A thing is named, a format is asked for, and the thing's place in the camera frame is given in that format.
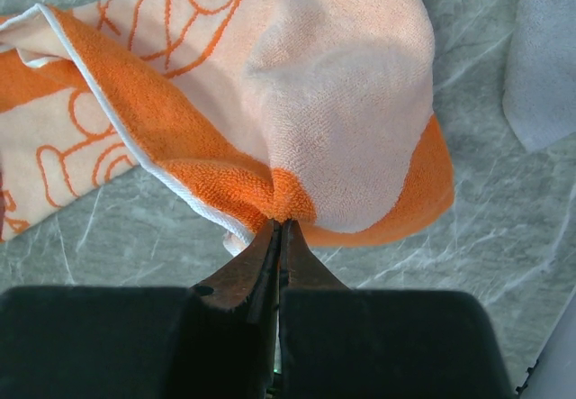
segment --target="crumpled towel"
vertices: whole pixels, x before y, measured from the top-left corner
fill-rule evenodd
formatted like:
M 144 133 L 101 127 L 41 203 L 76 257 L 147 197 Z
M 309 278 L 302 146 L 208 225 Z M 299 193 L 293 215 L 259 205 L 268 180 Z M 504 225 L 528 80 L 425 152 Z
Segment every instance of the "crumpled towel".
M 453 201 L 421 0 L 103 0 L 0 25 L 1 237 L 135 164 L 229 231 L 402 238 Z
M 576 131 L 576 0 L 520 0 L 504 114 L 528 151 Z

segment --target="orange towel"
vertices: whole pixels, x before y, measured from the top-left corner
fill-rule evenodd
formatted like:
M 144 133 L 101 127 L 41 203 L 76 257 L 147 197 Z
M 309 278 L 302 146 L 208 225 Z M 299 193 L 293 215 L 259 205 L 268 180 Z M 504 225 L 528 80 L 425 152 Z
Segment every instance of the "orange towel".
M 236 252 L 402 238 L 453 200 L 420 0 L 103 0 L 0 20 L 3 240 L 140 163 Z

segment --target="terry cloth fabric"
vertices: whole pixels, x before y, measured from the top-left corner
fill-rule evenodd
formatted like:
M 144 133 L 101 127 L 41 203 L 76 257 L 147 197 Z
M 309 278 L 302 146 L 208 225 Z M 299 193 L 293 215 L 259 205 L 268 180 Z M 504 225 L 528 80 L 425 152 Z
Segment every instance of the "terry cloth fabric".
M 576 0 L 520 0 L 504 113 L 527 150 L 576 131 Z
M 230 232 L 397 240 L 453 200 L 421 0 L 103 0 L 0 26 L 11 239 L 136 163 Z

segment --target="folded towel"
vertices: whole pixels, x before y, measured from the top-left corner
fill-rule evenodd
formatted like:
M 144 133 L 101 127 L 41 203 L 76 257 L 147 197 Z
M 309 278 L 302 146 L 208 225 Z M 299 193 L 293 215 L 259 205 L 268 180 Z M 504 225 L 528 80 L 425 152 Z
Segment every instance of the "folded towel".
M 421 0 L 103 0 L 0 25 L 1 237 L 140 163 L 237 252 L 397 240 L 453 200 Z
M 504 113 L 527 150 L 576 131 L 576 0 L 520 0 Z

